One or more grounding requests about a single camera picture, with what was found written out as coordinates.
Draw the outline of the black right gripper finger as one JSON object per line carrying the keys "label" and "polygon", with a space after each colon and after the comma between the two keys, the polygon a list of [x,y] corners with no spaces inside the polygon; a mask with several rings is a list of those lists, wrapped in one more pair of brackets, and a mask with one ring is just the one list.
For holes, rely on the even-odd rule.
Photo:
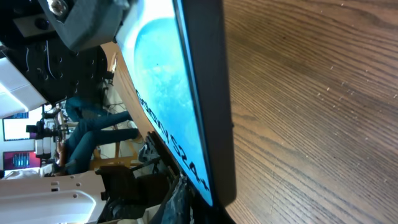
{"label": "black right gripper finger", "polygon": [[176,178],[149,224],[189,224],[191,222],[190,191],[182,175]]}

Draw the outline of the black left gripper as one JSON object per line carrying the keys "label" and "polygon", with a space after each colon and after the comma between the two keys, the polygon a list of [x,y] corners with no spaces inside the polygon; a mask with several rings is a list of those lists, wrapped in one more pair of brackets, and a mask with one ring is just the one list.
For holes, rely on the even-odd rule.
{"label": "black left gripper", "polygon": [[107,59],[97,46],[114,40],[130,7],[128,0],[1,1],[1,58],[52,105],[73,97],[101,103]]}

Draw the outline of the Samsung Galaxy smartphone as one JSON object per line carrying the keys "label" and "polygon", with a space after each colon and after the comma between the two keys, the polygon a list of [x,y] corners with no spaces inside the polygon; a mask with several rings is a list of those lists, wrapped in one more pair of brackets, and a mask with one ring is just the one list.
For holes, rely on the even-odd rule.
{"label": "Samsung Galaxy smartphone", "polygon": [[116,35],[139,104],[210,206],[237,194],[223,3],[136,0]]}

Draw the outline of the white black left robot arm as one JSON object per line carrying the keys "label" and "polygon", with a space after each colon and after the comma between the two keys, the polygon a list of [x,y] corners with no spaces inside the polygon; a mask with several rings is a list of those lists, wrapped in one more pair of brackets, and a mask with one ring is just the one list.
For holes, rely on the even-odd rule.
{"label": "white black left robot arm", "polygon": [[101,46],[116,40],[132,4],[1,1],[1,117],[74,96],[99,98],[113,79]]}

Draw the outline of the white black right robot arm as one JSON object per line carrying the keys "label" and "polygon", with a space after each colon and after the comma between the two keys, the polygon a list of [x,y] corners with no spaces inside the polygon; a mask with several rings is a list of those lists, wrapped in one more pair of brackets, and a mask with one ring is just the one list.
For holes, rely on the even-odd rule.
{"label": "white black right robot arm", "polygon": [[126,167],[75,175],[1,181],[1,223],[102,223],[139,219],[158,205],[152,223],[187,223],[186,195],[163,174],[135,177]]}

